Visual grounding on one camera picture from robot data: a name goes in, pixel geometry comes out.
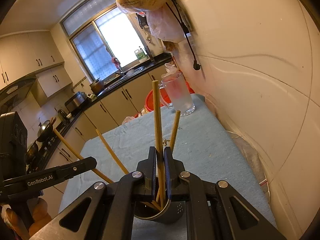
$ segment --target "window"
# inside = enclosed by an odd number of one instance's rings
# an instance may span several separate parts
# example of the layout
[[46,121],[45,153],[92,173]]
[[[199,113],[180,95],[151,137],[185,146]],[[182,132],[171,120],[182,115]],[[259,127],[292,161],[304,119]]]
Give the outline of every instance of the window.
[[139,63],[134,51],[144,44],[129,18],[116,6],[116,0],[87,0],[72,11],[62,26],[93,80],[107,78],[121,67]]

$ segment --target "cabinet door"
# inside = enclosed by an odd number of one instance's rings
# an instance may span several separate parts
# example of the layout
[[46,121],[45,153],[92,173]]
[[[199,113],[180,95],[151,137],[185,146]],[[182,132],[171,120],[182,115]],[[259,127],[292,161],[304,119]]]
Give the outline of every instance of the cabinet door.
[[160,67],[157,67],[151,71],[148,72],[151,80],[158,80],[159,83],[161,82],[162,78],[161,75],[162,74],[166,74],[167,71],[165,70],[165,65],[162,65]]
[[7,82],[5,81],[5,78],[4,78],[4,73],[2,71],[2,67],[1,67],[1,62],[0,62],[0,90],[4,87],[7,86]]
[[[63,154],[58,148],[54,151],[54,153],[52,154],[47,166],[45,167],[46,169],[50,169],[56,166],[62,166],[65,164],[69,164],[72,163],[72,161],[70,161],[67,157],[66,154]],[[64,181],[62,183],[59,183],[57,185],[55,185],[54,187],[57,188],[58,190],[60,190],[61,192],[64,193],[66,186],[68,184],[68,181]]]
[[100,101],[95,103],[89,109],[85,110],[84,113],[102,134],[118,127],[116,121],[113,120],[109,112]]
[[52,71],[52,74],[58,80],[58,84],[60,85],[61,88],[64,88],[65,86],[72,83],[71,78],[69,77],[68,73],[66,72],[63,66],[52,68],[51,71]]
[[127,116],[135,116],[138,113],[122,88],[104,97],[101,102],[118,125],[121,125]]
[[47,97],[61,89],[58,80],[55,79],[51,69],[43,71],[36,76],[39,77],[38,82]]
[[[72,127],[68,130],[67,134],[64,136],[64,139],[77,153],[81,154],[85,141]],[[78,161],[78,158],[62,142],[58,145],[58,149],[60,149],[61,152],[72,162]]]
[[72,127],[85,142],[98,136],[96,128],[85,114],[81,114]]
[[31,46],[37,56],[40,63],[40,68],[48,67],[52,64],[52,59],[49,55],[48,48],[44,42],[43,32],[32,32],[28,33]]
[[48,214],[54,218],[59,213],[63,193],[57,190],[55,187],[45,188],[43,193],[44,195],[40,198],[43,198],[47,202]]
[[28,74],[20,60],[14,36],[0,39],[0,62],[8,85]]
[[57,45],[55,44],[50,32],[42,33],[44,44],[46,45],[51,60],[51,65],[64,62]]
[[28,34],[15,35],[19,56],[27,73],[41,69],[40,62],[31,46]]
[[146,97],[152,90],[152,81],[147,73],[124,85],[123,89],[136,109],[140,111],[144,108]]

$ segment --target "blue tablecloth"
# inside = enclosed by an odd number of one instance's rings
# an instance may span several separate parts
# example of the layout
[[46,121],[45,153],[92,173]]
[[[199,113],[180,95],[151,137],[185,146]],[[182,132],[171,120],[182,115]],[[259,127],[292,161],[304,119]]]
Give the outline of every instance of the blue tablecloth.
[[[200,98],[193,94],[192,99],[196,110],[191,115],[180,118],[180,129],[177,133],[173,157],[181,160],[187,171],[203,180],[228,181],[276,226],[270,206],[247,161]],[[170,139],[174,111],[162,107],[161,117],[163,139]],[[148,158],[149,147],[155,145],[153,112],[121,125],[103,136],[126,168],[130,172],[135,171],[138,162]],[[97,169],[113,181],[118,181],[124,175],[99,137],[86,142],[81,155],[95,157],[98,162]],[[101,178],[92,171],[70,179],[63,195],[60,211],[96,181],[101,181]],[[132,239],[187,239],[185,215],[173,225],[135,218]]]

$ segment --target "power cord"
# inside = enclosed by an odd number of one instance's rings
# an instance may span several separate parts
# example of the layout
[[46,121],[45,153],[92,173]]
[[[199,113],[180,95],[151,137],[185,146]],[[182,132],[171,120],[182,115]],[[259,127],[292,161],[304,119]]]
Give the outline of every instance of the power cord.
[[201,65],[198,64],[198,62],[197,62],[197,60],[196,60],[196,55],[195,55],[195,53],[193,52],[193,49],[192,49],[192,47],[191,47],[189,38],[188,38],[188,36],[187,36],[187,34],[190,33],[190,31],[188,30],[188,27],[187,27],[187,26],[185,25],[185,23],[183,22],[182,17],[181,17],[181,14],[180,14],[180,12],[179,12],[179,9],[178,9],[177,5],[174,3],[174,1],[172,1],[172,2],[173,2],[173,5],[175,6],[175,8],[176,8],[176,10],[177,10],[177,12],[178,12],[178,15],[179,15],[180,20],[178,19],[178,17],[176,16],[176,14],[174,13],[174,11],[171,9],[171,7],[169,6],[169,4],[168,4],[167,2],[166,2],[166,5],[167,5],[168,8],[170,9],[170,11],[171,11],[172,14],[174,15],[174,17],[177,19],[178,23],[180,24],[180,26],[181,26],[181,28],[182,28],[182,30],[183,30],[184,35],[186,36],[187,42],[188,42],[188,44],[189,44],[189,47],[190,47],[190,49],[191,49],[191,52],[192,52],[192,55],[193,55],[193,58],[194,58],[194,60],[193,60],[193,68],[194,68],[194,70],[200,70]]

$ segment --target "dish soap bottle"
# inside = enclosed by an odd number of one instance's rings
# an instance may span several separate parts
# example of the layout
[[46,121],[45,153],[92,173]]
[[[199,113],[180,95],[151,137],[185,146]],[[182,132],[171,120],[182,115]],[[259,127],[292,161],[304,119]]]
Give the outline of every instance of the dish soap bottle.
[[137,49],[134,51],[135,55],[137,56],[137,59],[140,63],[145,62],[148,60],[148,56],[144,53],[143,49],[139,46],[140,49]]

